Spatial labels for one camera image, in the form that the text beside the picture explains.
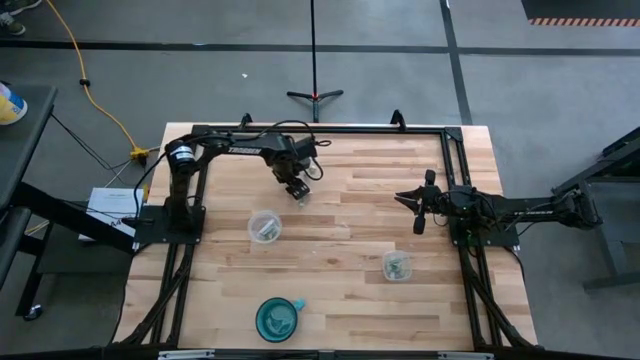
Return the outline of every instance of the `butcher block tabletop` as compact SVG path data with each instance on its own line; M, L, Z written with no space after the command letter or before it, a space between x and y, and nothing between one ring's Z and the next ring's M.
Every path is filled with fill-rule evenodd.
M193 125L167 124L163 145L190 133ZM488 128L466 126L462 133L472 183L501 193ZM395 192L422 185L426 169L435 170L436 184L447 188L439 137L340 133L317 138L333 144L318 147L324 178L306 180L312 194L304 206L285 192L260 157L223 155L210 163L206 221L193 259L179 347L472 350L460 262L448 228L429 217L424 235L414 235L413 215L393 199ZM169 181L163 160L153 176L150 204L164 202ZM247 222L266 209L280 215L282 235L269 245L252 244ZM157 299L167 248L151 245L134 258L116 341L133 331ZM392 250L410 254L409 281L385 279L382 257ZM486 252L496 302L535 342L518 263L502 248ZM296 332L279 344L264 341L255 328L256 311L272 297L306 302ZM481 303L483 334L489 339Z

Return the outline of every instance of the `wood plank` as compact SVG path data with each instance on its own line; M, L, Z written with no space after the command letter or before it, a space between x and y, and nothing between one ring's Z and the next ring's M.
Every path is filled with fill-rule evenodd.
M167 124L163 144L189 133L192 125ZM463 134L474 185L501 193L488 129L463 127ZM313 193L304 206L284 192L262 159L222 156L213 161L204 198L207 221L194 256L180 346L470 350L460 264L448 228L429 218L425 234L414 235L413 216L393 200L395 192L421 185L427 168L436 171L436 183L446 189L439 138L318 138L333 144L318 148L325 177L309 182ZM459 166L454 167L459 181ZM166 161L155 170L150 203L162 204L167 196L168 171ZM247 222L263 209L280 214L283 233L273 244L252 244ZM382 256L392 250L410 254L409 281L384 278ZM166 252L166 245L152 245L134 259L116 340L128 335L155 301ZM535 342L517 262L502 249L487 249L487 259L496 301ZM281 344L265 342L255 330L255 312L270 297L303 298L307 304L298 330ZM484 307L479 308L488 338Z

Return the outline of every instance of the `cart wheel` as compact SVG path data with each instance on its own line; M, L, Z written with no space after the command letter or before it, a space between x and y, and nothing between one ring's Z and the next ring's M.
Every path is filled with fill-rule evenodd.
M24 321L33 321L42 315L44 309L40 304L33 305L31 309L29 309L29 314L23 316Z

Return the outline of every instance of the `clear plastic cup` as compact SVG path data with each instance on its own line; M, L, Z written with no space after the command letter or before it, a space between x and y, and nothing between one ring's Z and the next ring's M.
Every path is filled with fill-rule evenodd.
M411 257L404 251L389 251L382 257L382 272L389 281L406 281L411 277Z
M253 214L247 228L252 241L259 244L269 244L280 237L282 221L275 212L262 210Z

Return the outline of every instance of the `teal bowl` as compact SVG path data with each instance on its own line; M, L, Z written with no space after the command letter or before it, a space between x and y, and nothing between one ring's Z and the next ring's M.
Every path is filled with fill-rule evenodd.
M298 309L287 299L271 298L256 313L258 334L268 342L279 343L293 335L298 326Z

